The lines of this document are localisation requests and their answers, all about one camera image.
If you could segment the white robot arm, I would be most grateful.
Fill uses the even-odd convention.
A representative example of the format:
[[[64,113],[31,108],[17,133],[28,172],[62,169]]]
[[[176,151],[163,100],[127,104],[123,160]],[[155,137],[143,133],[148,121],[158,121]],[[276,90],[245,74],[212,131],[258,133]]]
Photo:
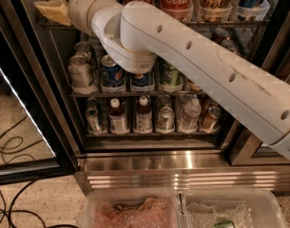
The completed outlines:
[[[290,161],[290,85],[143,1],[38,1],[48,19],[95,35],[124,70],[163,58]]]

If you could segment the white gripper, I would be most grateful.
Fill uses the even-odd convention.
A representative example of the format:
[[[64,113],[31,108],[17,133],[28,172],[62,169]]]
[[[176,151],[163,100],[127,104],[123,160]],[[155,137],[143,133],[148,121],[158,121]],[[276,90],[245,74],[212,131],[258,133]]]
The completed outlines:
[[[114,0],[50,0],[36,1],[40,13],[64,26],[74,27],[87,35],[93,35],[91,20],[101,9],[114,4]]]

